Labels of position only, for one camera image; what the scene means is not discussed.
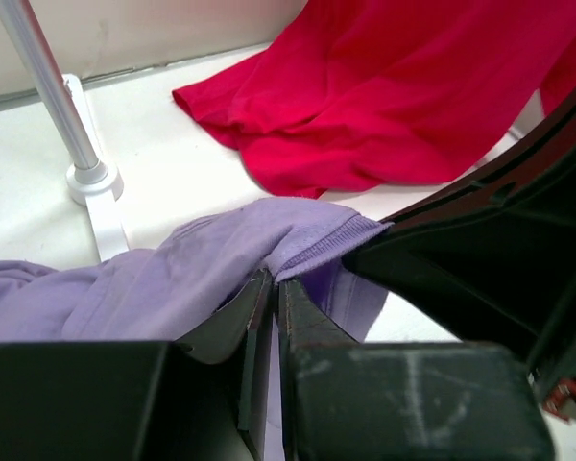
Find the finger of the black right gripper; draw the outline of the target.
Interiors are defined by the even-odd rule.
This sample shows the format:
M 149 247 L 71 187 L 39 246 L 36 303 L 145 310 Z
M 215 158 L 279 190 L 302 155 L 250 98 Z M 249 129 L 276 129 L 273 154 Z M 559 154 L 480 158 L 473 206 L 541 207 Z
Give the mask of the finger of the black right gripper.
M 510 349 L 543 409 L 576 421 L 576 88 L 507 152 L 387 224 L 345 266 L 455 336 Z

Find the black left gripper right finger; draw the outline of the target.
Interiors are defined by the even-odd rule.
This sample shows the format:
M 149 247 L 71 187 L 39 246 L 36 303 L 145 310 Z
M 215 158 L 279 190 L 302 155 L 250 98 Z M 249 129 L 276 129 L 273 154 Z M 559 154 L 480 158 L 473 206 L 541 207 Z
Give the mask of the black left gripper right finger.
M 360 343 L 302 285 L 278 288 L 288 460 L 551 460 L 514 356 L 485 343 Z

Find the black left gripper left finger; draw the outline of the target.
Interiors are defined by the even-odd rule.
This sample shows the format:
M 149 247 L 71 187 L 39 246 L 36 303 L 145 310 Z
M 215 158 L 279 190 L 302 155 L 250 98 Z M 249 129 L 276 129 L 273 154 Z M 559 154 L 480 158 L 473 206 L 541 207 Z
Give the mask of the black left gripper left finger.
M 0 344 L 0 460 L 259 460 L 269 274 L 174 342 Z

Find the purple t shirt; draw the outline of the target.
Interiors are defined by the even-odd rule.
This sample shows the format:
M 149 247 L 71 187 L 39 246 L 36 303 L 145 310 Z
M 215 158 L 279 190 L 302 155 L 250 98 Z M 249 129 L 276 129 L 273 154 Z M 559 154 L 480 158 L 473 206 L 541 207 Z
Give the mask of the purple t shirt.
M 57 270 L 0 261 L 0 342 L 175 340 L 208 319 L 259 269 L 298 278 L 312 301 L 363 339 L 385 290 L 341 258 L 385 230 L 358 211 L 267 198 L 177 227 L 154 249 Z

